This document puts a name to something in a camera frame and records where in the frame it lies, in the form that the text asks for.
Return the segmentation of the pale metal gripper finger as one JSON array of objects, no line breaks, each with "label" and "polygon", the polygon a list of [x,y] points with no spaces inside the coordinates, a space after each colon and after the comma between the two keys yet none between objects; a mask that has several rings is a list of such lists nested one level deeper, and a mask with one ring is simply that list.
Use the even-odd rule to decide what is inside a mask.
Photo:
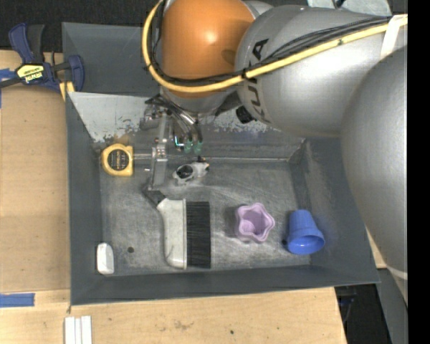
[{"label": "pale metal gripper finger", "polygon": [[168,157],[166,149],[160,146],[152,148],[151,158],[151,186],[162,186],[166,180]]}]

